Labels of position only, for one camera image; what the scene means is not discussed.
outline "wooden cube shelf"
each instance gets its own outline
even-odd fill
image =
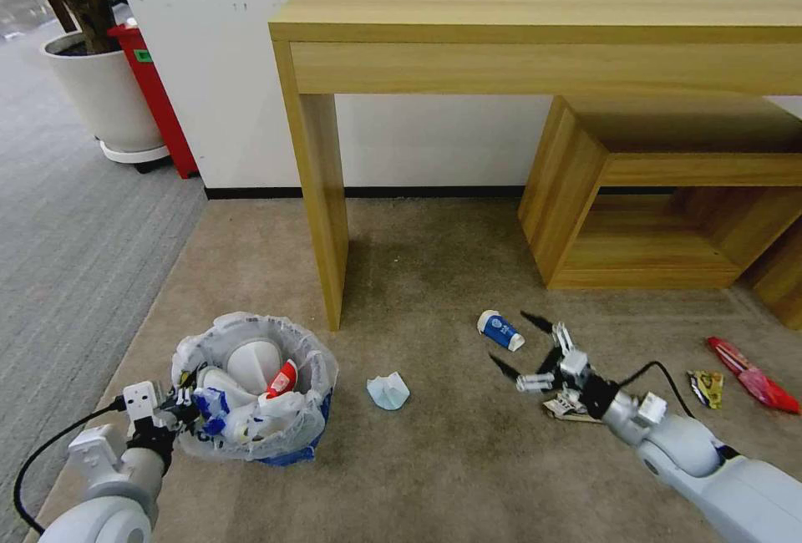
[[[800,214],[802,121],[676,96],[555,97],[518,212],[549,288],[727,287]]]
[[[747,278],[783,324],[802,330],[802,219],[749,268]]]

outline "crumpled paper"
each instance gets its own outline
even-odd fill
[[[409,389],[398,372],[368,380],[368,394],[380,408],[394,411],[409,397]]]

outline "floor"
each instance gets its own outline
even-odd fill
[[[0,45],[0,539],[20,541],[11,490],[37,442],[91,411],[200,216],[199,179],[106,160],[38,47]],[[38,508],[66,443],[26,482]]]
[[[235,310],[315,330],[341,372],[313,463],[215,464],[177,452],[155,540],[717,541],[605,428],[547,418],[515,391],[488,359],[498,348],[476,332],[487,308],[520,326],[527,342],[506,357],[521,369],[536,368],[550,341],[516,317],[520,309],[566,321],[610,378],[660,359],[722,440],[802,479],[799,416],[764,408],[728,376],[723,408],[704,409],[683,377],[723,368],[704,343],[718,335],[802,396],[798,332],[739,287],[547,292],[515,209],[512,200],[350,200],[342,329],[330,333],[301,201],[208,203],[106,398],[141,379],[166,382],[175,345]],[[389,413],[365,381],[394,370],[412,395]],[[659,373],[630,390],[652,390],[678,411]],[[80,490],[80,478],[63,473],[42,521]]]

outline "green label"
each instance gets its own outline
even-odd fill
[[[135,50],[134,56],[139,63],[153,63],[153,59],[150,57],[150,52],[147,50]]]

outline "red plastic bag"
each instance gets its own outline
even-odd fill
[[[750,363],[737,348],[716,337],[708,338],[708,344],[723,364],[760,403],[791,414],[799,413],[799,401],[786,393],[774,380],[768,378],[760,368]]]

